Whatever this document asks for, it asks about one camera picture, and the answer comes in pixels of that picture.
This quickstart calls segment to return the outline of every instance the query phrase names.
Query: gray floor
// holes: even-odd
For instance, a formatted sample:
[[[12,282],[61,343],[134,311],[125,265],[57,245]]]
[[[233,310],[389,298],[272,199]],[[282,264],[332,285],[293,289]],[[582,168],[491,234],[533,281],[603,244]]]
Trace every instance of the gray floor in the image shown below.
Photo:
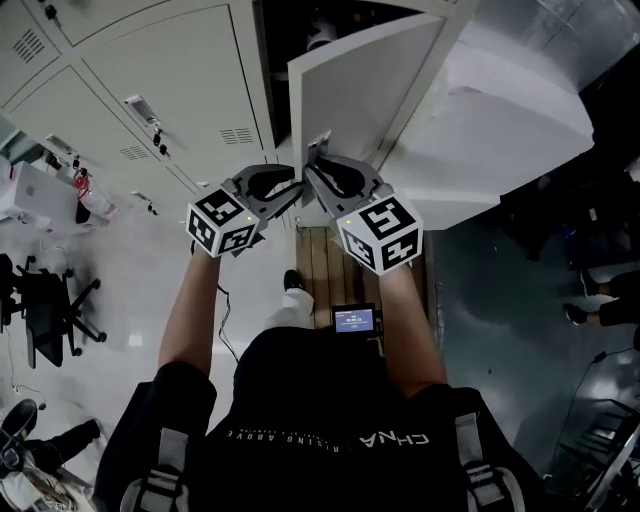
[[[552,238],[539,262],[497,226],[491,212],[434,234],[440,333],[452,385],[482,393],[513,446],[543,475],[567,407],[587,365],[599,352],[632,345],[632,325],[590,328],[567,321],[563,304],[597,309],[568,270],[562,239]],[[605,280],[637,264],[598,269]],[[636,406],[640,357],[612,356],[589,371],[563,437],[588,426],[600,400]],[[559,450],[554,469],[567,455]]]

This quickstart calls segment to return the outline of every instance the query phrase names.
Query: locker handle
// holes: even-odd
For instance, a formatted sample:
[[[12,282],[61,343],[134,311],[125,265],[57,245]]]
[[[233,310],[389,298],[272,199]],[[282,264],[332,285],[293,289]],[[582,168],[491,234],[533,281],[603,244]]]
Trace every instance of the locker handle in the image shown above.
[[[145,126],[160,126],[160,119],[158,119],[158,116],[156,116],[153,110],[151,110],[149,104],[139,94],[137,96],[127,98],[124,100],[124,104],[127,105],[129,110],[133,112],[133,114],[140,119]]]
[[[67,144],[60,137],[54,135],[53,133],[47,135],[45,139],[51,142],[51,144],[53,144],[60,151],[64,151],[67,155],[72,155],[76,152],[71,146],[69,146],[69,144]]]

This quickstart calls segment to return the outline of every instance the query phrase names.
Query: backpack strap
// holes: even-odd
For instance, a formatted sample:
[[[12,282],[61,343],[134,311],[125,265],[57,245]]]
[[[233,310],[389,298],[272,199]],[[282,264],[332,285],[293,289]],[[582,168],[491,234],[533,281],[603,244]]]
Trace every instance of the backpack strap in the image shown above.
[[[513,503],[513,510],[524,511],[520,486],[513,474],[503,468],[495,468],[484,461],[475,413],[456,418],[456,436],[460,465],[466,471],[469,482],[469,509],[482,510],[508,499]],[[505,483],[506,474],[508,474],[510,485]],[[513,502],[514,486],[517,488],[516,494],[519,497],[516,502]]]
[[[158,465],[127,488],[121,512],[187,512],[188,490],[182,484],[189,436],[168,428],[160,434]]]

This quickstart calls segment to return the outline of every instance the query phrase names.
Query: open locker door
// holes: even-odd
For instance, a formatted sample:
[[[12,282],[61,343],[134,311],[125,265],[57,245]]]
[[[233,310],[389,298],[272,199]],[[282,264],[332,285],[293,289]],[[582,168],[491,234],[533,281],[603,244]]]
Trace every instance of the open locker door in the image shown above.
[[[289,62],[296,175],[331,131],[332,154],[372,161],[445,20],[418,14],[363,30]]]

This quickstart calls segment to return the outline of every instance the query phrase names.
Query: small screen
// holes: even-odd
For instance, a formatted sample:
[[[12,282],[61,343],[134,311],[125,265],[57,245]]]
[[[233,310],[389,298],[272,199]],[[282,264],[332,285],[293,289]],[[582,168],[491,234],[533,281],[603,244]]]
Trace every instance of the small screen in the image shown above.
[[[336,332],[373,331],[373,310],[360,309],[356,311],[336,311]]]

